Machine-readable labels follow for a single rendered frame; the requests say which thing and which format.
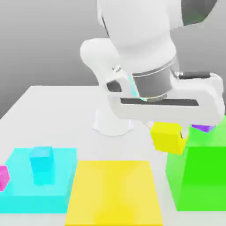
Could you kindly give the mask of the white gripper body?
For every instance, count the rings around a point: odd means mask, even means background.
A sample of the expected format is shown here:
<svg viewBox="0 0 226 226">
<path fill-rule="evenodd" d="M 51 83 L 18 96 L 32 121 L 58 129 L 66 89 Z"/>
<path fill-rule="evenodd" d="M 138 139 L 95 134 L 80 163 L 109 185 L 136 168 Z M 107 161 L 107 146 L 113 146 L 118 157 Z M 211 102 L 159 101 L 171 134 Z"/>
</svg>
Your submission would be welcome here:
<svg viewBox="0 0 226 226">
<path fill-rule="evenodd" d="M 172 90 L 163 100 L 145 100 L 133 94 L 135 86 L 124 73 L 106 83 L 112 111 L 121 119 L 170 122 L 181 125 L 216 126 L 224 118 L 223 80 L 214 73 L 207 78 L 170 77 Z"/>
</svg>

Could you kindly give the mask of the small yellow cube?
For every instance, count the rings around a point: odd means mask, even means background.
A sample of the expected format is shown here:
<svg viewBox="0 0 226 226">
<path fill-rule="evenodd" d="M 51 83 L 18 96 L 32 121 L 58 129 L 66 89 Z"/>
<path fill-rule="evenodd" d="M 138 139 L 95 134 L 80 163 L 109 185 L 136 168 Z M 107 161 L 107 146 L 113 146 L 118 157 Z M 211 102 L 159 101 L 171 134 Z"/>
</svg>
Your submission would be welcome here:
<svg viewBox="0 0 226 226">
<path fill-rule="evenodd" d="M 157 151 L 182 155 L 188 140 L 182 136 L 180 124 L 154 122 L 150 131 L 154 147 Z"/>
</svg>

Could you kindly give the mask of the small purple cube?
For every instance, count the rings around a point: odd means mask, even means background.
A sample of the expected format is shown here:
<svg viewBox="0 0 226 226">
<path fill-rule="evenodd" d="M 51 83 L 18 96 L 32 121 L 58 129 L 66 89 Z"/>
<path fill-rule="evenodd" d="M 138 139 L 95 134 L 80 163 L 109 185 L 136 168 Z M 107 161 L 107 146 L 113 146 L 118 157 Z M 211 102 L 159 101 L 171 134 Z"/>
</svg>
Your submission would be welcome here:
<svg viewBox="0 0 226 226">
<path fill-rule="evenodd" d="M 197 124 L 192 124 L 192 127 L 205 133 L 209 133 L 215 128 L 215 126 L 197 125 Z"/>
</svg>

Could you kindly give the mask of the small cyan cube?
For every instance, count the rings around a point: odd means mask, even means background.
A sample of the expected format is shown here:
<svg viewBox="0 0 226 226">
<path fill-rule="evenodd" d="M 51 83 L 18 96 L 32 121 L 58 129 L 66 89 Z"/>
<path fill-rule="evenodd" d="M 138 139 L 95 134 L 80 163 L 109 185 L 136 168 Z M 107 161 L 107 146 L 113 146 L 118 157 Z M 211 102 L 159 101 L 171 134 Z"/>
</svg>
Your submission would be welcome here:
<svg viewBox="0 0 226 226">
<path fill-rule="evenodd" d="M 54 184 L 54 156 L 51 146 L 34 147 L 30 153 L 30 164 L 35 185 Z"/>
</svg>

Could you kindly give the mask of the small magenta cube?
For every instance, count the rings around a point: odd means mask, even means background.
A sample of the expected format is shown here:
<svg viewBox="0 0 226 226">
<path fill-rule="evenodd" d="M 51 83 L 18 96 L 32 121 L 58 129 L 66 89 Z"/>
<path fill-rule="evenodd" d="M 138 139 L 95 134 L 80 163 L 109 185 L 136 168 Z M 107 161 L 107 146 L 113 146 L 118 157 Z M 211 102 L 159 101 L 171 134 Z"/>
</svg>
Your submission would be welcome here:
<svg viewBox="0 0 226 226">
<path fill-rule="evenodd" d="M 0 166 L 0 192 L 6 189 L 6 186 L 8 185 L 9 181 L 10 181 L 10 174 L 8 171 L 8 167 L 6 165 L 1 165 Z"/>
</svg>

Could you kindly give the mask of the large green box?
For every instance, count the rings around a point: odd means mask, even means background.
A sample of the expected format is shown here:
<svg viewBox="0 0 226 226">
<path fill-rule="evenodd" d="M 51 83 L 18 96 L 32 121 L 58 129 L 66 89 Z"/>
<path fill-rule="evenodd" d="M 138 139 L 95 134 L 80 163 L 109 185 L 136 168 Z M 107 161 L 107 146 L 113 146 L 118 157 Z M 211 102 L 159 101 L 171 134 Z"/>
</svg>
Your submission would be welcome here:
<svg viewBox="0 0 226 226">
<path fill-rule="evenodd" d="M 166 178 L 178 211 L 226 211 L 226 116 L 209 133 L 190 127 L 183 154 L 167 155 Z"/>
</svg>

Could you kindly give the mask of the large yellow box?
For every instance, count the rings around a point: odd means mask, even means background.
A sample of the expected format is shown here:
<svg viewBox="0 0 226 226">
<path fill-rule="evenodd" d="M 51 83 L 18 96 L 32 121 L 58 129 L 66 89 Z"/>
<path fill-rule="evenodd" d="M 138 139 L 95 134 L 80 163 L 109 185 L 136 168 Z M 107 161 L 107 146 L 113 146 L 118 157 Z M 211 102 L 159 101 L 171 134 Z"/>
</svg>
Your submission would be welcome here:
<svg viewBox="0 0 226 226">
<path fill-rule="evenodd" d="M 163 226 L 149 161 L 78 161 L 65 226 Z"/>
</svg>

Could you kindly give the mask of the large cyan box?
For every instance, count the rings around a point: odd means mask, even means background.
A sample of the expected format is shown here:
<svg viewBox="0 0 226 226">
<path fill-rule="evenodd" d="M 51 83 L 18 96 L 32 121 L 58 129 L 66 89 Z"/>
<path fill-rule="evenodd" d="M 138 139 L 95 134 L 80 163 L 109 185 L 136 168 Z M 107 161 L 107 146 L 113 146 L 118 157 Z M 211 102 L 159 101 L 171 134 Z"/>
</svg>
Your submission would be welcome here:
<svg viewBox="0 0 226 226">
<path fill-rule="evenodd" d="M 54 184 L 34 184 L 32 148 L 16 148 L 6 161 L 10 181 L 0 192 L 0 213 L 66 213 L 77 166 L 75 148 L 53 148 Z"/>
</svg>

